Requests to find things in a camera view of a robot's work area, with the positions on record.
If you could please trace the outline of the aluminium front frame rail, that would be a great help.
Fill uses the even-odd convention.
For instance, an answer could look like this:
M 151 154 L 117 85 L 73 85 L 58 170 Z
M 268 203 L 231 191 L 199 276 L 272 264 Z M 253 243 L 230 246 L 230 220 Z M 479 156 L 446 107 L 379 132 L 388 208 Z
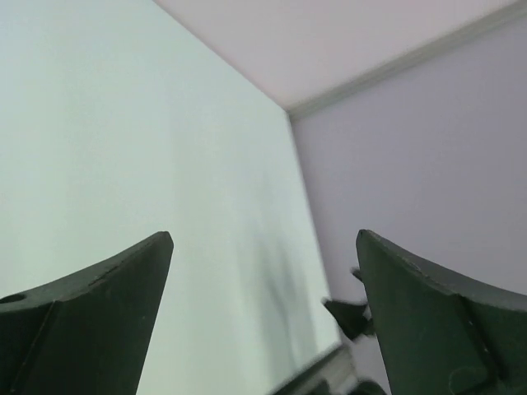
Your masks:
M 338 345 L 270 394 L 386 394 L 386 391 L 374 380 L 361 378 L 351 349 Z

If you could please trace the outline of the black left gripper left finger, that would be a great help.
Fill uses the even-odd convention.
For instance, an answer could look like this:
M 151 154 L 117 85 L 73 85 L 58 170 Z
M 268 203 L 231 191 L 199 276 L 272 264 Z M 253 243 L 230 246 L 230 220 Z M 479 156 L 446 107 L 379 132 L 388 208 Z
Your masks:
M 134 394 L 174 248 L 156 232 L 111 258 L 1 299 L 3 394 Z

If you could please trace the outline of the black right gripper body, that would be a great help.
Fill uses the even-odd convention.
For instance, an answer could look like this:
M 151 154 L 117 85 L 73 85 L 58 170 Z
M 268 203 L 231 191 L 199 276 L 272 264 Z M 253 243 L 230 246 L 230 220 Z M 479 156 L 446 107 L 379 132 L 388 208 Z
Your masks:
M 323 306 L 335 319 L 343 335 L 351 342 L 361 337 L 376 337 L 366 297 L 359 302 L 323 298 Z

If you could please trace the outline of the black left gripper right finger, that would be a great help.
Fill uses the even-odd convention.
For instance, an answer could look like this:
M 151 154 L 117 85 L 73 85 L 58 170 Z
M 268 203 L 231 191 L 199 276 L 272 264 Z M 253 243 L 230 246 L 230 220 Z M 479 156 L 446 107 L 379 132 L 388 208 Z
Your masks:
M 360 230 L 357 259 L 393 394 L 524 394 L 526 297 Z

